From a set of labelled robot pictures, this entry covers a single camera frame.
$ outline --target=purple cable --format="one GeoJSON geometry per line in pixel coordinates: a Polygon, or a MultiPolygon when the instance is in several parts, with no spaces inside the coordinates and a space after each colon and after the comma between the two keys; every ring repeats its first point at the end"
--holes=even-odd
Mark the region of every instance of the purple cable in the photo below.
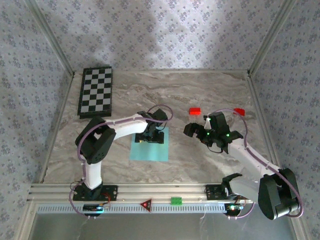
{"type": "Polygon", "coordinates": [[[75,205],[73,204],[72,202],[72,199],[71,199],[71,195],[72,195],[72,192],[75,191],[76,187],[79,186],[80,184],[82,184],[86,177],[87,177],[87,173],[86,173],[86,161],[84,159],[82,159],[81,157],[81,147],[82,147],[82,144],[84,143],[85,139],[94,131],[96,130],[97,128],[100,128],[102,126],[105,126],[105,125],[116,125],[116,124],[123,124],[123,123],[127,123],[127,122],[131,122],[131,121],[135,121],[135,120],[146,120],[146,121],[152,121],[152,122],[156,122],[156,123],[167,123],[169,122],[173,117],[174,117],[174,111],[171,109],[171,107],[169,107],[168,105],[165,105],[165,104],[157,104],[157,105],[154,105],[153,107],[151,107],[147,112],[149,112],[150,110],[156,108],[156,107],[165,107],[167,109],[170,110],[170,113],[171,113],[171,117],[167,120],[156,120],[156,119],[153,119],[153,118],[147,118],[147,117],[135,117],[135,118],[128,118],[128,119],[124,119],[124,120],[119,120],[119,121],[115,121],[115,122],[103,122],[103,123],[100,123],[94,127],[92,127],[91,129],[89,129],[89,131],[87,131],[83,137],[81,138],[80,142],[79,142],[79,145],[78,145],[78,148],[77,148],[77,156],[78,156],[78,159],[82,162],[82,172],[83,172],[83,178],[82,178],[82,181],[80,183],[78,183],[77,185],[75,185],[72,190],[70,191],[69,193],[69,202],[73,208],[73,210],[77,213],[77,214],[80,214],[80,215],[83,215],[86,217],[86,215],[84,215],[83,213],[79,212],[76,208],[75,208],[75,205]]]}
{"type": "Polygon", "coordinates": [[[245,119],[235,110],[232,109],[220,109],[217,111],[214,111],[214,113],[216,112],[221,112],[221,111],[229,111],[229,112],[233,112],[235,114],[237,114],[241,120],[244,123],[245,126],[245,135],[244,135],[244,147],[245,149],[248,151],[248,153],[255,159],[257,160],[260,164],[262,164],[263,166],[265,166],[266,168],[270,169],[274,174],[276,174],[277,176],[279,176],[279,178],[281,178],[288,186],[289,188],[291,188],[291,190],[294,192],[294,194],[296,195],[296,198],[298,199],[299,205],[300,205],[300,211],[299,213],[297,213],[296,215],[289,215],[286,214],[287,217],[290,218],[300,218],[303,214],[304,214],[304,207],[303,207],[303,201],[302,198],[300,196],[300,194],[298,193],[298,191],[295,189],[295,187],[281,174],[279,173],[276,169],[274,169],[273,167],[268,166],[268,164],[264,163],[259,157],[257,157],[248,147],[247,147],[247,135],[248,135],[248,125],[245,121],[245,119]]]}
{"type": "Polygon", "coordinates": [[[245,218],[246,216],[248,216],[252,212],[254,207],[255,207],[255,203],[253,202],[251,207],[250,207],[250,209],[249,209],[249,211],[246,214],[241,215],[241,216],[228,216],[228,218],[231,218],[231,219],[243,219],[243,218],[245,218]]]}

